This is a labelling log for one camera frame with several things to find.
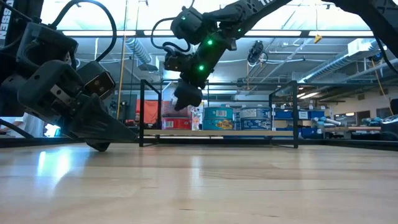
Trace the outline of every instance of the wooden table surface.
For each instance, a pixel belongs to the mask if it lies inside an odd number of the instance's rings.
[[[84,144],[0,149],[0,223],[398,223],[398,152]]]

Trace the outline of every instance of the wall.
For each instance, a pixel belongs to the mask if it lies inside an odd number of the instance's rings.
[[[398,89],[389,88],[389,99],[398,98]],[[379,108],[386,108],[389,106],[389,100],[386,100],[384,96],[380,96],[378,92],[371,92],[365,94],[364,100],[358,100],[355,98],[343,99],[346,103],[338,103],[337,105],[331,105],[333,114],[342,114],[350,112],[368,111],[371,112],[371,117],[376,116],[376,110]]]

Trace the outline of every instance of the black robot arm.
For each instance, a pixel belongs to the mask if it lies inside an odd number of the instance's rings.
[[[178,39],[199,44],[194,54],[185,55],[168,50],[165,68],[181,72],[175,96],[176,110],[188,105],[198,106],[206,79],[225,50],[236,50],[235,41],[243,37],[263,17],[290,2],[289,0],[240,0],[223,9],[200,14],[193,7],[183,7],[173,20],[171,30]],[[398,6],[392,0],[328,0],[345,11],[362,17],[389,50],[398,57]]]

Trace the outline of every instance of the silver duct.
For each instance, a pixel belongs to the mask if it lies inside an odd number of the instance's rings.
[[[144,46],[137,38],[128,38],[126,40],[126,47],[135,53],[135,56],[143,64],[148,64],[152,60],[148,52],[145,50]]]
[[[356,39],[348,44],[348,49],[334,59],[324,62],[310,71],[299,83],[310,83],[317,78],[333,73],[359,59],[379,53],[379,46],[375,39]]]

